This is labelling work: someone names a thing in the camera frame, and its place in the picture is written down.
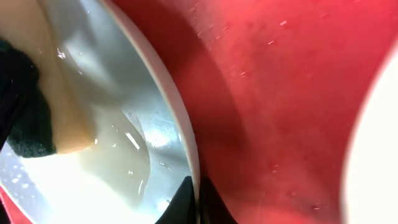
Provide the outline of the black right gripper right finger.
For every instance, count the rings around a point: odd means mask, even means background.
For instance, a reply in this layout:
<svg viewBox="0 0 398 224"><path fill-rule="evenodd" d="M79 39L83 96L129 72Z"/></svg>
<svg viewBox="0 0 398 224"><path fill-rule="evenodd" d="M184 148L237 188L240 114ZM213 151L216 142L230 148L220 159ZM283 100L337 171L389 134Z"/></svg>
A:
<svg viewBox="0 0 398 224"><path fill-rule="evenodd" d="M208 177L200 182L199 211L200 224L238 224Z"/></svg>

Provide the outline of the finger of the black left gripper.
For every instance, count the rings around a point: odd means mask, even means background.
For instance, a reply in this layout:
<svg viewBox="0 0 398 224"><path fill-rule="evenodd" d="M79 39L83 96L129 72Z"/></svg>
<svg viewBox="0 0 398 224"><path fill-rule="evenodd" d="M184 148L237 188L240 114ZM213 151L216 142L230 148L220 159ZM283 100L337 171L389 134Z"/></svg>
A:
<svg viewBox="0 0 398 224"><path fill-rule="evenodd" d="M37 88L39 71L30 57L1 39L1 145Z"/></svg>

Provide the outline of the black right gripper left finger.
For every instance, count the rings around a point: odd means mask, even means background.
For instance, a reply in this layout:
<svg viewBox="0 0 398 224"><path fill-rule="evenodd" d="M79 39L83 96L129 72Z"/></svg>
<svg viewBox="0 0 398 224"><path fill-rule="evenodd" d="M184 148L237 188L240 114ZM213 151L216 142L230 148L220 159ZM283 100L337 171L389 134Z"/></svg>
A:
<svg viewBox="0 0 398 224"><path fill-rule="evenodd" d="M155 224L196 224L195 194L191 176L186 176L169 206Z"/></svg>

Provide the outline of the green yellow sponge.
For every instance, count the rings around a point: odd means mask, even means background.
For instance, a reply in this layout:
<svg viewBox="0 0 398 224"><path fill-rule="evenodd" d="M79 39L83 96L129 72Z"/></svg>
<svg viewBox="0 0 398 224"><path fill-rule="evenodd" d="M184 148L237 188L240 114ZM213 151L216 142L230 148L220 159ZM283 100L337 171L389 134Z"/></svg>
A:
<svg viewBox="0 0 398 224"><path fill-rule="evenodd" d="M90 147L92 129L58 63L40 1L1 1L1 39L26 53L39 71L37 88L6 140L14 153L36 158Z"/></svg>

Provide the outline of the light blue plate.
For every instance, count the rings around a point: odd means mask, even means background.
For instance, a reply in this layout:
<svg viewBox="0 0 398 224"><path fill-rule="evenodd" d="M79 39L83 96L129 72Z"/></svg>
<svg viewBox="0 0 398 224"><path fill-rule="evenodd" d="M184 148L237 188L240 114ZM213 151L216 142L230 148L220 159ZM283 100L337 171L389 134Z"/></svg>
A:
<svg viewBox="0 0 398 224"><path fill-rule="evenodd" d="M111 1L40 1L58 63L92 129L90 147L23 158L5 142L1 189L32 223L155 223L197 147L178 90Z"/></svg>

